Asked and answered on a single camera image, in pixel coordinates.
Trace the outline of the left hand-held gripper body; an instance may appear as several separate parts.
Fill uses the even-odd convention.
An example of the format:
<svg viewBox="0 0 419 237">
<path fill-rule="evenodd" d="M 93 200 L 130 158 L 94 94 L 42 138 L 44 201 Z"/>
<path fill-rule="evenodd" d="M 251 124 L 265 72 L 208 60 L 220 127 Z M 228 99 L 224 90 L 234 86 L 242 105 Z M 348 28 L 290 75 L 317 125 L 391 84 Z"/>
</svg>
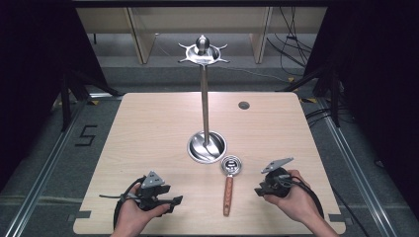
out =
<svg viewBox="0 0 419 237">
<path fill-rule="evenodd" d="M 165 181 L 158 176 L 154 171 L 150 171 L 147 176 L 139 179 L 140 187 L 134 194 L 134 199 L 141 210 L 151 210 L 158 205 L 161 205 L 159 199 L 155 194 L 155 188 L 164 186 Z"/>
</svg>

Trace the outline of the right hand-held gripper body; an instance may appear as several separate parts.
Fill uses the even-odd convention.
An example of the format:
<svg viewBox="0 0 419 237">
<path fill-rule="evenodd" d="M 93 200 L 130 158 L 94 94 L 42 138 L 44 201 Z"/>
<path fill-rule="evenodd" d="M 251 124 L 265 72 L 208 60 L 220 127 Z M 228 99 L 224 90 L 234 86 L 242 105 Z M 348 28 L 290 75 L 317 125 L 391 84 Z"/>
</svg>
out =
<svg viewBox="0 0 419 237">
<path fill-rule="evenodd" d="M 279 198 L 284 198 L 290 192 L 292 186 L 292 178 L 287 170 L 283 168 L 284 165 L 290 163 L 293 157 L 271 161 L 262 171 L 265 174 L 266 182 L 272 186 L 271 190 L 267 190 L 268 195 L 274 195 Z"/>
</svg>

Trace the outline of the steel strainer with wooden handle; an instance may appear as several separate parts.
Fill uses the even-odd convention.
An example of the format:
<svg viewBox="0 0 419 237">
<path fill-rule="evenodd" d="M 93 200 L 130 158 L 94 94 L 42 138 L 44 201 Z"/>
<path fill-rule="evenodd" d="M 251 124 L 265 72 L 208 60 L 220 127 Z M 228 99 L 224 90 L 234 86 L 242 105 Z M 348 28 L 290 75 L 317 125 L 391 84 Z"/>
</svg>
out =
<svg viewBox="0 0 419 237">
<path fill-rule="evenodd" d="M 229 155 L 222 159 L 220 166 L 226 176 L 223 197 L 223 215 L 228 216 L 231 210 L 233 178 L 242 170 L 242 162 L 239 157 Z"/>
</svg>

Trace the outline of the steel utensil stand with hooks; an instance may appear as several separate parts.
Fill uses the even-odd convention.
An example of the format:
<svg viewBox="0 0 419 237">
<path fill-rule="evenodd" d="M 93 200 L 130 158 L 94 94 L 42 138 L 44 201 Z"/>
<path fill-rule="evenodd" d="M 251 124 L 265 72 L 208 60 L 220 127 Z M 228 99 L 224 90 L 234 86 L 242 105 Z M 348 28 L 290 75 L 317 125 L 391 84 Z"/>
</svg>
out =
<svg viewBox="0 0 419 237">
<path fill-rule="evenodd" d="M 190 157 L 198 163 L 212 164 L 220 160 L 226 153 L 227 144 L 224 137 L 210 130 L 210 103 L 208 66 L 216 64 L 221 58 L 220 51 L 226 48 L 216 47 L 206 36 L 199 36 L 194 44 L 189 46 L 180 44 L 185 50 L 185 58 L 181 62 L 189 61 L 200 67 L 201 102 L 203 114 L 203 130 L 193 134 L 187 145 Z"/>
</svg>

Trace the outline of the person's left hand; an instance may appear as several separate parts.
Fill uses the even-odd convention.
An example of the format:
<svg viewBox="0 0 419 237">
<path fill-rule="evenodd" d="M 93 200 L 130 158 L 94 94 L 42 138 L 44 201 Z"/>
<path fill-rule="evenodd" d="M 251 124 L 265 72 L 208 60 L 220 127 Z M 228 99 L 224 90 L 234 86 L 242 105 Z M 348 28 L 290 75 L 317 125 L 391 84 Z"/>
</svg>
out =
<svg viewBox="0 0 419 237">
<path fill-rule="evenodd" d="M 162 204 L 143 211 L 134 200 L 128 199 L 122 204 L 115 229 L 127 228 L 141 233 L 152 218 L 164 214 L 168 208 L 168 204 Z"/>
</svg>

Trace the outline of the person's right hand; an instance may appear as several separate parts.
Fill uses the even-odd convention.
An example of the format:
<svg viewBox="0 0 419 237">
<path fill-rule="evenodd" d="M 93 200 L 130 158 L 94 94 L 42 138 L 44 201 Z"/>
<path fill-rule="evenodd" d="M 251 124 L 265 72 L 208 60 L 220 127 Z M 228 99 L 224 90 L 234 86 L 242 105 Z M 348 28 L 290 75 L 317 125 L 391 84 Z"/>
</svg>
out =
<svg viewBox="0 0 419 237">
<path fill-rule="evenodd" d="M 291 187 L 286 197 L 264 195 L 264 199 L 276 205 L 290 219 L 304 224 L 312 232 L 324 221 L 318 213 L 313 199 L 300 187 Z"/>
</svg>

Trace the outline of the black metal stand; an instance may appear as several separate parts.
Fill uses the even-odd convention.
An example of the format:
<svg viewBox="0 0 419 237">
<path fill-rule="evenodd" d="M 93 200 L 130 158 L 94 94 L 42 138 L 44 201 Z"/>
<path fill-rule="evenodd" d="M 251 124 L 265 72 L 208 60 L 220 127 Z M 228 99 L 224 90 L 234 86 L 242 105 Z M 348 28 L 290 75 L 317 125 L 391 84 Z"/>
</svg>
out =
<svg viewBox="0 0 419 237">
<path fill-rule="evenodd" d="M 281 89 L 281 92 L 292 92 L 298 89 L 302 85 L 308 83 L 312 79 L 317 78 L 317 82 L 313 89 L 313 95 L 315 97 L 323 97 L 327 92 L 331 95 L 331 118 L 334 124 L 339 127 L 340 122 L 338 119 L 339 109 L 339 75 L 338 71 L 334 66 L 320 66 L 318 69 L 313 70 L 307 75 L 294 83 L 291 83 L 285 89 Z"/>
<path fill-rule="evenodd" d="M 124 95 L 124 93 L 109 87 L 106 82 L 96 80 L 83 72 L 66 70 L 60 80 L 60 96 L 63 116 L 62 131 L 69 128 L 72 121 L 69 92 L 72 92 L 77 101 L 86 101 L 90 98 L 86 85 L 93 85 L 94 87 L 109 93 L 113 97 Z"/>
</svg>

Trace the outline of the black curtain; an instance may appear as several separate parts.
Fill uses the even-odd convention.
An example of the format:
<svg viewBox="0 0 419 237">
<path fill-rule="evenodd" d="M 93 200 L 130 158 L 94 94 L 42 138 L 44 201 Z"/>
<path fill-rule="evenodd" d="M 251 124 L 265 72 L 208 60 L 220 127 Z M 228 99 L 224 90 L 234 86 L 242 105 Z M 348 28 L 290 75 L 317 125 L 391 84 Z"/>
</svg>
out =
<svg viewBox="0 0 419 237">
<path fill-rule="evenodd" d="M 306 73 L 336 66 L 346 102 L 419 217 L 419 0 L 328 0 Z"/>
<path fill-rule="evenodd" d="M 72 0 L 0 0 L 0 191 L 79 75 L 107 83 Z"/>
</svg>

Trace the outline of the aluminium floor rail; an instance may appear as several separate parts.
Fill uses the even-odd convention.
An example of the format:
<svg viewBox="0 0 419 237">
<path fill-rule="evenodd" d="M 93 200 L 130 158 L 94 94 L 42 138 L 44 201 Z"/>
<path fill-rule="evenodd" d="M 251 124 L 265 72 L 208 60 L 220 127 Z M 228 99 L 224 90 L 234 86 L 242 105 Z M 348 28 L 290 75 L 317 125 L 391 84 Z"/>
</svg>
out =
<svg viewBox="0 0 419 237">
<path fill-rule="evenodd" d="M 342 130 L 332 118 L 326 118 L 326 124 L 339 148 L 348 169 L 361 193 L 361 196 L 374 219 L 382 237 L 397 237 L 396 228 L 392 225 L 388 214 L 373 191 L 365 173 L 362 171 Z"/>
<path fill-rule="evenodd" d="M 81 237 L 73 230 L 120 98 L 70 102 L 63 129 L 55 103 L 41 134 L 0 192 L 0 237 Z"/>
</svg>

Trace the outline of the light wooden desk frame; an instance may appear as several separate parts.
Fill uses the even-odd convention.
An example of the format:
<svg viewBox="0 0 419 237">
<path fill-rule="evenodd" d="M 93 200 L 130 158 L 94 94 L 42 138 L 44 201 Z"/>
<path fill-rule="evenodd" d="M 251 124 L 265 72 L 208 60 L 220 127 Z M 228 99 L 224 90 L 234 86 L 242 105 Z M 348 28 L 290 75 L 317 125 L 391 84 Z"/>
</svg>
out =
<svg viewBox="0 0 419 237">
<path fill-rule="evenodd" d="M 324 7 L 116 7 L 77 9 L 88 34 L 130 34 L 145 64 L 157 34 L 247 34 L 255 62 L 263 61 L 267 35 L 283 34 L 295 21 L 299 34 L 319 32 Z"/>
</svg>

